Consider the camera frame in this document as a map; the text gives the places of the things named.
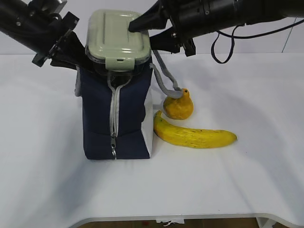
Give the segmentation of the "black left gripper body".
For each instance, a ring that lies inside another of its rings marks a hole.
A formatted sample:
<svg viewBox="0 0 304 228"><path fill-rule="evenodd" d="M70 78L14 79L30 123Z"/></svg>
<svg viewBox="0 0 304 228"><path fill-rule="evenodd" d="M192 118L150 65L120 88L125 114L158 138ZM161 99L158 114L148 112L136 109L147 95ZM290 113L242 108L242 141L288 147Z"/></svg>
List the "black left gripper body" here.
<svg viewBox="0 0 304 228"><path fill-rule="evenodd" d="M66 0L32 0L22 26L27 29L27 47L36 55L32 62L41 67L52 55L61 53L60 44L76 27L79 18L71 12L61 17Z"/></svg>

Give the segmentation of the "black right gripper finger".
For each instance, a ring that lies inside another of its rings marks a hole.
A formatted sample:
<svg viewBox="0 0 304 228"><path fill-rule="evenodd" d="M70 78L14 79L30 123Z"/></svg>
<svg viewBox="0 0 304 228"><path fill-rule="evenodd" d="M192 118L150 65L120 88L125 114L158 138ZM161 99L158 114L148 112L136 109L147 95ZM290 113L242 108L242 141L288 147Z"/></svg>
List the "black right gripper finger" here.
<svg viewBox="0 0 304 228"><path fill-rule="evenodd" d="M150 37L152 50L161 50L170 53L180 52L180 40L175 30L167 29L160 34Z"/></svg>
<svg viewBox="0 0 304 228"><path fill-rule="evenodd" d="M129 24L130 32L142 32L151 29L164 29L166 27L166 13L162 0L158 0L144 14L134 19Z"/></svg>

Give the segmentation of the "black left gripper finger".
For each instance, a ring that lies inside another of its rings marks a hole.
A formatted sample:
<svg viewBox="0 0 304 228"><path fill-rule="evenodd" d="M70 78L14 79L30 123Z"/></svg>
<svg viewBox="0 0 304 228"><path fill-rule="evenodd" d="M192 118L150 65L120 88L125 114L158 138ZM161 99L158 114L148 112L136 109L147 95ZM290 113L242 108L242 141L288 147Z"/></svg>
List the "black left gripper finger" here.
<svg viewBox="0 0 304 228"><path fill-rule="evenodd" d="M53 67L62 67L73 70L76 70L78 67L78 62L64 53L56 53L52 55L50 59L50 65Z"/></svg>
<svg viewBox="0 0 304 228"><path fill-rule="evenodd" d="M85 53L85 47L75 32L71 31L60 44L60 60L74 67L81 67L90 72L94 71L93 62Z"/></svg>

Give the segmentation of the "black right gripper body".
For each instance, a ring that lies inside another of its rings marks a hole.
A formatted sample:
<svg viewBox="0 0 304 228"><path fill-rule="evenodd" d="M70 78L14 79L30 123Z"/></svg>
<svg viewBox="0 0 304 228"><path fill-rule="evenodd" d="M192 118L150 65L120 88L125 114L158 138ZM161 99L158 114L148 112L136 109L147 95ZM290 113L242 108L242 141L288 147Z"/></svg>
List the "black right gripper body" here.
<svg viewBox="0 0 304 228"><path fill-rule="evenodd" d="M196 54L193 38L233 26L234 0L162 0L166 20L176 31L186 56Z"/></svg>

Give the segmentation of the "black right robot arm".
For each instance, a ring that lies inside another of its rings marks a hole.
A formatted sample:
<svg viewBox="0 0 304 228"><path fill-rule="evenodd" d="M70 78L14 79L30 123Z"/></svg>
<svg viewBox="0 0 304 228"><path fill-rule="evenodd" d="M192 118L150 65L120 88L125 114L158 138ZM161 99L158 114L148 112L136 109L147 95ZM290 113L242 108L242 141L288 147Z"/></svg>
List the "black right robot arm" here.
<svg viewBox="0 0 304 228"><path fill-rule="evenodd" d="M302 0L158 0L129 24L130 32L162 29L152 50L196 54L193 38L235 26L302 18Z"/></svg>

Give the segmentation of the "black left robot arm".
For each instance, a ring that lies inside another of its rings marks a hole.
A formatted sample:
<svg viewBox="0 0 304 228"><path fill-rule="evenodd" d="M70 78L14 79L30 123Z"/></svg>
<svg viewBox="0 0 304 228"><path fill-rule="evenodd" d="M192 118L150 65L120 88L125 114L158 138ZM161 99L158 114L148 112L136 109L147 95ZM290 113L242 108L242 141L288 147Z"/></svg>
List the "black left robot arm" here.
<svg viewBox="0 0 304 228"><path fill-rule="evenodd" d="M32 63L42 67L50 59L51 66L84 68L93 72L93 62L74 32L79 18L71 13L61 16L65 0L2 0L0 30L35 52Z"/></svg>

